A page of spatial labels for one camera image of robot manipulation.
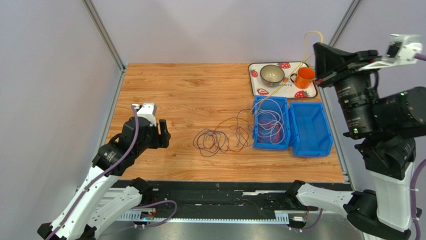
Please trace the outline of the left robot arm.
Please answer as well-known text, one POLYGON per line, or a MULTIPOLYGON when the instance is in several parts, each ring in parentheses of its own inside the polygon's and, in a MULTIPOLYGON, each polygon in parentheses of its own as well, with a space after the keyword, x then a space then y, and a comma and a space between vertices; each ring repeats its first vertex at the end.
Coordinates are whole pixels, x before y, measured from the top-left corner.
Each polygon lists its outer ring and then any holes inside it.
POLYGON ((167 148, 170 139, 166 120, 154 123, 148 117, 131 117, 121 133, 99 148, 68 206, 52 222, 41 224, 37 234, 44 240, 97 240, 125 212, 156 207, 153 186, 140 177, 102 207, 99 203, 145 150, 167 148))

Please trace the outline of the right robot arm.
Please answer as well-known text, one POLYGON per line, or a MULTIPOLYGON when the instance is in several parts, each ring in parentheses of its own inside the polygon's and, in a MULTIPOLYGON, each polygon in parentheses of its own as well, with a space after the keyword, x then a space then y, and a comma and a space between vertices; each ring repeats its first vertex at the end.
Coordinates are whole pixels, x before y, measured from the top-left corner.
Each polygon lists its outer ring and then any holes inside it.
POLYGON ((419 228, 416 181, 425 166, 415 165, 417 137, 426 134, 426 89, 423 86, 380 97, 379 70, 416 63, 419 43, 392 42, 385 56, 376 50, 347 52, 313 45, 315 84, 333 87, 348 132, 373 178, 375 188, 337 191, 296 180, 285 198, 296 206, 340 214, 361 232, 383 240, 407 240, 419 228))

